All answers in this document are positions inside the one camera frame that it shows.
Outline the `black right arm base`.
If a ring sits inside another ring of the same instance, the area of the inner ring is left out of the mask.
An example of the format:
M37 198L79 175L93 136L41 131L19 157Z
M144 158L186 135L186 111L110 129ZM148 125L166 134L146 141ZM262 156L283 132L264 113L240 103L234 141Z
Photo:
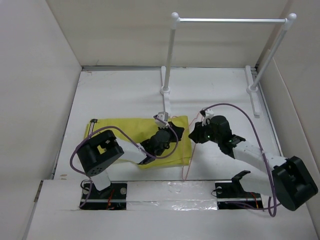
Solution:
M256 192L245 191L240 180L250 171L243 170L230 180L219 180L215 182L215 189L211 195L216 197L219 210L262 210L264 208L261 195Z

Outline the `pink wire hanger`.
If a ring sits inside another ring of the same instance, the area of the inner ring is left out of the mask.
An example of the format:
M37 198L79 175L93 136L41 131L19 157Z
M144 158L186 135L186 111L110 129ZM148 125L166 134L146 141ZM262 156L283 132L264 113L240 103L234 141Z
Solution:
M188 129L190 130L190 127L198 120L198 119L203 119L203 116L201 115L200 112L198 112L195 116L195 118L193 118L191 120L191 122L188 124ZM194 156L194 152L195 152L196 146L193 143L190 143L190 157L188 158L187 163L185 163L185 152L182 153L182 168L181 168L181 180L183 182L187 181L188 179L188 175L190 172L190 168L191 168L191 164L193 161L193 156Z

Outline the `aluminium frame rail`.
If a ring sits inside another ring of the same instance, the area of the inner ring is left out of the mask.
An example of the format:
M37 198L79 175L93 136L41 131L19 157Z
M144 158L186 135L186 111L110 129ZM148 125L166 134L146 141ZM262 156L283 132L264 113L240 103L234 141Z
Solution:
M105 71L161 71L165 66L135 66L135 65L85 65L81 72L105 72ZM171 69L245 69L245 67L186 67L172 66Z

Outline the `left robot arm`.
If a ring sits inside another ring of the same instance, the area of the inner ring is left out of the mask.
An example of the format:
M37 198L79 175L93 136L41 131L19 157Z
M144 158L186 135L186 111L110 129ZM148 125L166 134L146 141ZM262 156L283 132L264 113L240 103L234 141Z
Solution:
M125 141L115 136L112 129L116 126L103 127L102 132L91 134L78 145L75 154L81 163L84 174L91 179L94 192L100 198L107 198L111 194L111 180L107 168L116 160L122 159L141 166L148 165L155 160L162 160L173 155L175 150L163 155L170 148L171 143L181 141L184 128L176 126L171 121L166 127L159 127L150 138L135 143L132 139Z

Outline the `yellow trousers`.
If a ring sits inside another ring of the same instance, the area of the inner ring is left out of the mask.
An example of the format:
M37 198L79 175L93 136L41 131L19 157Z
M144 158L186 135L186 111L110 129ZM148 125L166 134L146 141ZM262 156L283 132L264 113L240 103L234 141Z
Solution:
M156 159L149 164L140 165L140 169L182 166L183 152L185 164L188 162L188 159L191 155L191 140L188 138L188 135L190 134L188 117L186 115L181 115L175 117L172 121L177 127L184 128L183 139L179 141L177 149L171 156L165 159ZM96 131L105 126L116 126L120 128L137 144L150 138L158 130L158 126L151 118L98 119L93 125L93 130Z

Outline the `white clothes rack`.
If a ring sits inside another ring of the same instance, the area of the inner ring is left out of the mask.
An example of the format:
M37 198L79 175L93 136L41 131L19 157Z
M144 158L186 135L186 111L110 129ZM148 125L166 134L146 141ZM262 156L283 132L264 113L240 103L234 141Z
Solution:
M173 50L175 44L176 30L179 23L239 23L239 24L263 24L263 25L282 25L280 33L278 34L270 52L262 64L256 77L253 77L252 68L247 65L244 68L245 77L247 82L246 92L250 97L251 107L255 118L261 115L261 106L258 99L259 83L263 74L266 72L271 60L274 58L279 46L281 45L286 33L296 21L297 15L295 13L288 14L285 18L183 18L177 12L171 14L171 26L169 33L169 43L167 51L167 59L164 66L161 67L161 81L162 86L160 93L163 98L163 111L167 117L171 116L171 102L170 102L170 74L173 61Z

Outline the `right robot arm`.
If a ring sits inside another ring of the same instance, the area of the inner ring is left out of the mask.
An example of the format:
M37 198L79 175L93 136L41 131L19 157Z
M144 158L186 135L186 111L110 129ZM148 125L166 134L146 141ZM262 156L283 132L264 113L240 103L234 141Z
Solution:
M262 187L262 194L275 196L290 211L297 210L319 191L302 159L296 156L285 158L261 150L233 134L229 122L222 115L196 122L188 137L196 144L214 142L223 154L266 173L266 185L270 189Z

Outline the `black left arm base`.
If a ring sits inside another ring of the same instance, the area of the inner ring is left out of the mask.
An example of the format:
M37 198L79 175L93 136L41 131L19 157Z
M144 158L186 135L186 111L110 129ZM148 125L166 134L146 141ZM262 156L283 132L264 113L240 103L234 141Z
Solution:
M82 194L79 208L81 210L107 210L122 211L127 209L127 188L126 182L114 182L104 190L97 190L90 181L83 180L80 184Z

